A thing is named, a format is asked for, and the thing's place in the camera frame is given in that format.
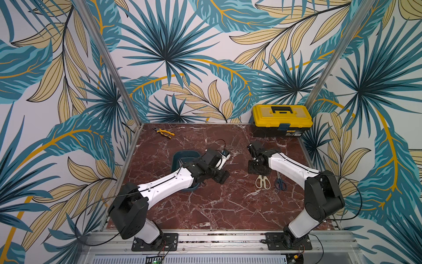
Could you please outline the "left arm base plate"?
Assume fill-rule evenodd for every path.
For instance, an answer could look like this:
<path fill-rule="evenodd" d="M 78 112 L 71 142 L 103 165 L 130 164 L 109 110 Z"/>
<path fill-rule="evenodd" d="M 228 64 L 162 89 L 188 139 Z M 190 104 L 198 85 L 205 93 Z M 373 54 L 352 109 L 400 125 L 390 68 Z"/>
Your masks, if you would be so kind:
<path fill-rule="evenodd" d="M 163 233 L 153 242 L 146 243 L 140 238 L 134 238 L 131 250 L 133 252 L 176 251 L 178 249 L 179 234 Z"/>

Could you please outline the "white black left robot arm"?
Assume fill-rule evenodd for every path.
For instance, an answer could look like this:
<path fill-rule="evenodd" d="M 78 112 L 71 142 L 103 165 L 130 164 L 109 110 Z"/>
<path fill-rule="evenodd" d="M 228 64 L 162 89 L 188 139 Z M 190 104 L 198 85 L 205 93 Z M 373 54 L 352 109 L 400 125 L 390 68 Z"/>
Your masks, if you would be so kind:
<path fill-rule="evenodd" d="M 122 239 L 139 238 L 151 245 L 161 241 L 162 232 L 147 219 L 147 212 L 174 193 L 212 179 L 224 184 L 230 173 L 223 167 L 230 158 L 228 150 L 207 150 L 202 156 L 183 163 L 171 174 L 149 183 L 124 184 L 114 198 L 108 214 Z"/>

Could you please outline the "blue handled scissors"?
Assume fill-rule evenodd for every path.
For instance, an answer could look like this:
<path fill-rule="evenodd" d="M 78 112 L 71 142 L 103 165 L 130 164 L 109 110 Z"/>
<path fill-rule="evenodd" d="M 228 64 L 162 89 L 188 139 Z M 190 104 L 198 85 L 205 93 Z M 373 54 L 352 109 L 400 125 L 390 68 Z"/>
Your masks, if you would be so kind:
<path fill-rule="evenodd" d="M 278 171 L 276 172 L 276 180 L 275 180 L 274 186 L 275 186 L 276 190 L 278 190 L 278 191 L 286 191 L 287 190 L 287 185 L 283 181 L 283 179 L 281 178 L 281 173 L 278 172 Z"/>

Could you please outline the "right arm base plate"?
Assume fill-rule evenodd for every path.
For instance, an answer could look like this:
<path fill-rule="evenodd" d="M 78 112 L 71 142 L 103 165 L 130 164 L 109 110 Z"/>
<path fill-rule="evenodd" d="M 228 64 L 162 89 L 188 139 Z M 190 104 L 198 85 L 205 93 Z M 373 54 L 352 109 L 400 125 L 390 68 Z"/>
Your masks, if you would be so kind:
<path fill-rule="evenodd" d="M 260 242 L 266 244 L 268 250 L 297 250 L 299 252 L 312 250 L 312 244 L 308 235 L 302 238 L 296 238 L 290 233 L 276 232 L 265 233 L 265 238 Z"/>

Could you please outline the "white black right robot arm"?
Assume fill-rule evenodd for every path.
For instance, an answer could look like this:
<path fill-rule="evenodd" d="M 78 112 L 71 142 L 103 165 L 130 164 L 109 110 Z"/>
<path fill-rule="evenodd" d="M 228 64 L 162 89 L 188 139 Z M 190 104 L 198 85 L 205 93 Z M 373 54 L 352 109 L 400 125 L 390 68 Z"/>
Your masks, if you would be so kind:
<path fill-rule="evenodd" d="M 276 171 L 288 177 L 304 190 L 303 211 L 284 228 L 284 238 L 295 241 L 305 238 L 329 216 L 345 207 L 345 201 L 336 176 L 309 168 L 279 151 L 266 150 L 261 143 L 247 146 L 252 156 L 254 174 L 265 175 Z"/>

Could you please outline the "white handled scissors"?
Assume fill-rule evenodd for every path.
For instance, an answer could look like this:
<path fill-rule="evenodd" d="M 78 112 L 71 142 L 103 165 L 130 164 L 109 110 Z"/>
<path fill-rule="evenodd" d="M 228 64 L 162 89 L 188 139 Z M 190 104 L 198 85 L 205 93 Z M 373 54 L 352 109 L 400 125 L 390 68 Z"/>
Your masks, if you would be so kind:
<path fill-rule="evenodd" d="M 268 190 L 271 188 L 270 180 L 267 176 L 259 175 L 255 181 L 256 188 Z"/>

